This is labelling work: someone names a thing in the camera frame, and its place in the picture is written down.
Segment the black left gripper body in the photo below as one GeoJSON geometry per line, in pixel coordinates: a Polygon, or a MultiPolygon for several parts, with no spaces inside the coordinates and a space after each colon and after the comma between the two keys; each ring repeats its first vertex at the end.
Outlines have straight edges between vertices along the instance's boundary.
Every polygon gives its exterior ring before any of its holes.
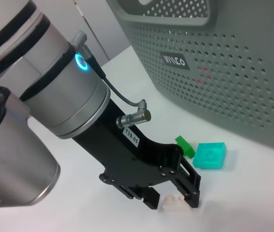
{"type": "Polygon", "coordinates": [[[109,101],[104,112],[73,140],[104,167],[99,179],[122,187],[147,187],[163,183],[170,172],[179,170],[182,149],[175,144],[161,144],[148,139],[136,126],[129,128],[136,142],[116,126],[123,111],[109,101]]]}

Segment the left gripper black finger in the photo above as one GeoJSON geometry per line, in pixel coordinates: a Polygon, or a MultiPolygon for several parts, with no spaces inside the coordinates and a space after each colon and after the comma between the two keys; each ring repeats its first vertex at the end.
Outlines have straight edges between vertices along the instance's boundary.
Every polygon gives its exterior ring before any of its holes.
{"type": "Polygon", "coordinates": [[[198,208],[201,176],[183,156],[179,156],[176,169],[170,171],[171,182],[184,196],[191,208],[198,208]]]}
{"type": "Polygon", "coordinates": [[[143,200],[143,203],[147,205],[151,210],[157,210],[160,194],[152,187],[128,187],[117,186],[122,194],[124,194],[128,199],[136,198],[138,200],[143,200]]]}

